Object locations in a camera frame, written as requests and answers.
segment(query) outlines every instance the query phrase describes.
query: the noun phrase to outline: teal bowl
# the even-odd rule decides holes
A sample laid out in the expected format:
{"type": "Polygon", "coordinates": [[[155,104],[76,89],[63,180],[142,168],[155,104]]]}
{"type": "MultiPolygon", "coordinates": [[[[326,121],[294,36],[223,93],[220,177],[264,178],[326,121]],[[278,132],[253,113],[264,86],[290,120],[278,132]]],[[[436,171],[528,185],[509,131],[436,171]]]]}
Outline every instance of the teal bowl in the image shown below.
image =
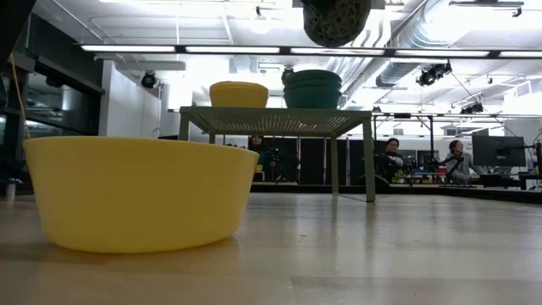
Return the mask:
{"type": "Polygon", "coordinates": [[[297,83],[298,81],[305,80],[326,80],[330,83],[342,84],[342,79],[337,74],[326,70],[312,69],[295,72],[293,75],[288,76],[285,79],[285,85],[288,86],[290,84],[297,83]]]}
{"type": "Polygon", "coordinates": [[[285,92],[292,91],[295,89],[301,89],[305,87],[317,87],[317,88],[328,88],[330,90],[339,90],[342,87],[340,82],[328,81],[328,80],[299,80],[291,83],[287,83],[285,86],[285,92]]]}
{"type": "Polygon", "coordinates": [[[302,109],[337,109],[342,93],[322,87],[305,87],[285,91],[288,108],[302,109]]]}

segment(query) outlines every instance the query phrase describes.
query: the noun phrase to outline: wooden floor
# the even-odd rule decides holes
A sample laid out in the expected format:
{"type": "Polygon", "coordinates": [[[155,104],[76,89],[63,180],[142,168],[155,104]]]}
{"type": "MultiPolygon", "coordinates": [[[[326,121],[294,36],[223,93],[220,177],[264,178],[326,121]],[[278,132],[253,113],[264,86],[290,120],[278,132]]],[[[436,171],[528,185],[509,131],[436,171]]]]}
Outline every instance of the wooden floor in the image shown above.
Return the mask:
{"type": "Polygon", "coordinates": [[[541,208],[378,200],[254,194],[232,237],[152,255],[55,247],[32,198],[2,202],[0,304],[542,303],[541,208]]]}

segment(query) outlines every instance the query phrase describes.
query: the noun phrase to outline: shelf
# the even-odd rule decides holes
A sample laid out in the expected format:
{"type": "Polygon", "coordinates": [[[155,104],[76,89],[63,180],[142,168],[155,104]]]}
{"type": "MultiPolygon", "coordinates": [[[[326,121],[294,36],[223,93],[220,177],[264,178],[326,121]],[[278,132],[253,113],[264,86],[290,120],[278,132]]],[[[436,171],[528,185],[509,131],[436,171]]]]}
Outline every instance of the shelf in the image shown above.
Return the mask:
{"type": "Polygon", "coordinates": [[[369,111],[284,108],[183,107],[180,113],[205,132],[243,136],[342,136],[372,118],[369,111]]]}

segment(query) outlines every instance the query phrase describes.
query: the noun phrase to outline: yellow bowl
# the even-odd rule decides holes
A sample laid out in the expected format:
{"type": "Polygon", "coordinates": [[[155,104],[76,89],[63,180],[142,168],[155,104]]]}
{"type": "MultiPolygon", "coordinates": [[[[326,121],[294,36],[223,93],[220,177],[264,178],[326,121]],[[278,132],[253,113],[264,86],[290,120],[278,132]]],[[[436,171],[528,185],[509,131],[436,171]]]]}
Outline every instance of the yellow bowl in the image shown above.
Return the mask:
{"type": "Polygon", "coordinates": [[[265,86],[262,86],[257,83],[247,82],[247,81],[220,81],[218,83],[211,85],[211,87],[209,88],[209,91],[222,89],[222,88],[234,88],[234,87],[251,88],[251,89],[259,90],[261,92],[268,92],[268,88],[266,88],[265,86]]]}
{"type": "Polygon", "coordinates": [[[185,141],[59,136],[25,141],[41,225],[90,252],[158,252],[230,236],[257,153],[185,141]]]}
{"type": "Polygon", "coordinates": [[[269,97],[264,86],[233,81],[212,85],[210,94],[214,107],[265,108],[269,97]]]}

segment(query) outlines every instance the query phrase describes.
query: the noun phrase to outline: person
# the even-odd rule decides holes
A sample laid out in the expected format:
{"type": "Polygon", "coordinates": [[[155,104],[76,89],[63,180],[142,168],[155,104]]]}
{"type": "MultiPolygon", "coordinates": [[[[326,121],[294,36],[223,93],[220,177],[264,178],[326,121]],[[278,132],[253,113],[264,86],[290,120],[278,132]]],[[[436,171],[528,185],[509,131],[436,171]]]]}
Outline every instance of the person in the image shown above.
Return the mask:
{"type": "Polygon", "coordinates": [[[386,142],[385,152],[377,157],[377,175],[392,183],[395,174],[403,168],[405,161],[399,153],[399,140],[390,138],[386,142]]]}
{"type": "Polygon", "coordinates": [[[271,148],[266,142],[263,136],[251,136],[248,142],[248,149],[259,154],[258,165],[262,165],[263,172],[265,173],[265,180],[270,181],[274,179],[274,168],[276,166],[277,152],[271,148]]]}
{"type": "Polygon", "coordinates": [[[268,166],[274,167],[271,148],[266,145],[263,136],[251,136],[248,149],[260,155],[260,158],[257,160],[259,165],[263,165],[264,168],[268,166]]]}
{"type": "Polygon", "coordinates": [[[483,168],[474,165],[473,156],[463,151],[464,146],[461,141],[454,140],[450,142],[448,148],[450,148],[450,152],[446,159],[451,158],[451,161],[446,163],[446,169],[452,183],[467,184],[471,178],[470,169],[473,169],[479,175],[487,174],[483,168]]]}

